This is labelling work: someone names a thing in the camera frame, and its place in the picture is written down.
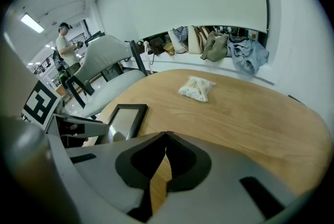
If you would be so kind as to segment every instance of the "black frame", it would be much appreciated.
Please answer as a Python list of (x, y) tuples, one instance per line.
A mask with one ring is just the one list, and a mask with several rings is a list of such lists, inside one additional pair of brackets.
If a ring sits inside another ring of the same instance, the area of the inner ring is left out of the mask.
[[(137, 66), (138, 66), (139, 70), (142, 71), (142, 72), (144, 73), (145, 76), (148, 76), (148, 75), (147, 75), (147, 72), (146, 72), (146, 69), (145, 69), (145, 67), (144, 67), (144, 64), (143, 64), (143, 62), (142, 62), (142, 60), (141, 60), (141, 58), (140, 58), (140, 54), (139, 54), (139, 52), (138, 52), (137, 45), (136, 45), (136, 43), (135, 43), (134, 40), (133, 40), (133, 41), (130, 41), (130, 48), (131, 48), (131, 52), (132, 52), (132, 54), (133, 54), (133, 56), (134, 56), (134, 58), (135, 58), (135, 60), (136, 60), (136, 63), (137, 63)], [(103, 78), (104, 78), (106, 81), (108, 81), (102, 72), (103, 72), (103, 71), (101, 71), (101, 72), (99, 72), (99, 73), (101, 73), (101, 75), (103, 76)], [(85, 87), (85, 85), (84, 85), (84, 84), (83, 84), (83, 83), (82, 83), (82, 82), (81, 82), (75, 75), (71, 76), (69, 79), (66, 80), (66, 85), (67, 85), (67, 87), (68, 87), (68, 90), (72, 93), (73, 97), (77, 100), (77, 102), (80, 104), (80, 106), (81, 106), (82, 108), (84, 108), (86, 104), (83, 102), (82, 98), (79, 96), (79, 94), (78, 94), (77, 91), (75, 90), (75, 88), (74, 88), (74, 86), (73, 86), (73, 83), (74, 83), (74, 82), (77, 83), (77, 85), (78, 85), (80, 88), (82, 88), (85, 92), (87, 92), (89, 95), (92, 95), (93, 92), (92, 92), (92, 91), (89, 91), (89, 90)], [(91, 118), (92, 118), (92, 119), (96, 119), (96, 116), (95, 116), (95, 115), (92, 115)]]
[[(117, 106), (115, 107), (114, 111), (111, 113), (111, 115), (109, 116), (108, 120), (107, 120), (107, 124), (110, 126), (115, 118), (115, 116), (117, 115), (117, 112), (119, 109), (136, 109), (138, 110), (138, 113), (131, 125), (129, 134), (127, 135), (126, 139), (132, 139), (138, 136), (138, 132), (140, 129), (140, 126), (144, 120), (146, 111), (148, 109), (147, 104), (117, 104)], [(104, 139), (105, 136), (99, 136), (98, 139), (95, 142), (95, 145), (97, 144), (104, 144)]]

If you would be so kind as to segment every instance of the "ceiling light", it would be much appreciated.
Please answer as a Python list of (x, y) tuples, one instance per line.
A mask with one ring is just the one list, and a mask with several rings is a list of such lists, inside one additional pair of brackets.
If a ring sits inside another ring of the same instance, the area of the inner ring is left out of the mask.
[(44, 28), (35, 22), (28, 14), (25, 14), (20, 21), (35, 30), (37, 33), (41, 33), (44, 30)]
[(99, 39), (99, 38), (100, 38), (100, 37), (98, 37), (98, 38), (95, 38), (95, 39), (93, 39), (93, 40), (89, 41), (89, 42), (88, 42), (88, 44), (89, 44), (89, 43), (92, 43), (93, 41), (95, 41), (96, 39)]

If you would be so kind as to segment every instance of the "wooden table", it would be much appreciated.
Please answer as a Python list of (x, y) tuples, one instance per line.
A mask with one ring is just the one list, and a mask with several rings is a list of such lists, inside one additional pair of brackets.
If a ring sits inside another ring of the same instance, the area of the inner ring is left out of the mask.
[[(181, 96), (189, 76), (215, 82), (202, 103)], [(132, 85), (100, 114), (107, 121), (118, 103), (145, 103), (139, 136), (175, 131), (239, 150), (273, 172), (296, 194), (315, 187), (332, 156), (326, 124), (305, 105), (278, 92), (235, 78), (176, 69)], [(163, 203), (171, 179), (165, 157), (151, 180), (152, 209)]]

